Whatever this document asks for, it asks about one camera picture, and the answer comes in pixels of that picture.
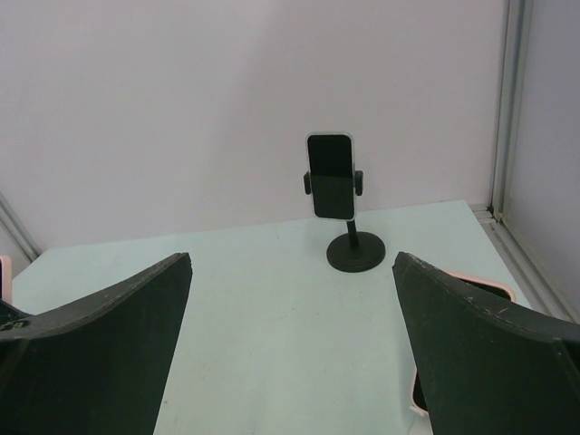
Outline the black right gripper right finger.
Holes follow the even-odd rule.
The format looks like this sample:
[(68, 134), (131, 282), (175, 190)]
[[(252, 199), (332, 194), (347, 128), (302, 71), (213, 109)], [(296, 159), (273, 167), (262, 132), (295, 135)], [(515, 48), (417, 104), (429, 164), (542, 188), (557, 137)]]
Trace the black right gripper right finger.
[(434, 433), (578, 433), (578, 324), (409, 253), (392, 271)]

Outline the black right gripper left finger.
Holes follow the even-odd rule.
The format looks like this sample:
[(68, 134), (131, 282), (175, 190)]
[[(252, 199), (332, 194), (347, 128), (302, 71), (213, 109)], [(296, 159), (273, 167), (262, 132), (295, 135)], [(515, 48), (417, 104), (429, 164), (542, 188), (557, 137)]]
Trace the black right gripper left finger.
[(176, 253), (41, 314), (2, 302), (2, 433), (153, 433), (190, 285)]

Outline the pink-cased phone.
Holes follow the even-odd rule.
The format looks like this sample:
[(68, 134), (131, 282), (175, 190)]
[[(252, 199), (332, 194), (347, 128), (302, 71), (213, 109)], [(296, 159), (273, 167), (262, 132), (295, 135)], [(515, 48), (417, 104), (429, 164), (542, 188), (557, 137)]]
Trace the pink-cased phone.
[(9, 256), (0, 256), (0, 278), (1, 300), (11, 304), (13, 299), (13, 277), (12, 261)]
[[(448, 274), (453, 276), (454, 278), (457, 278), (459, 281), (462, 281), (465, 284), (475, 286), (480, 290), (496, 295), (502, 299), (506, 299), (510, 302), (516, 302), (517, 300), (514, 291), (509, 286), (504, 285), (502, 283), (497, 283), (482, 278), (478, 278), (475, 276), (468, 276), (450, 271), (448, 271)], [(417, 367), (414, 367), (413, 384), (411, 387), (410, 409), (421, 417), (427, 417), (429, 415)]]

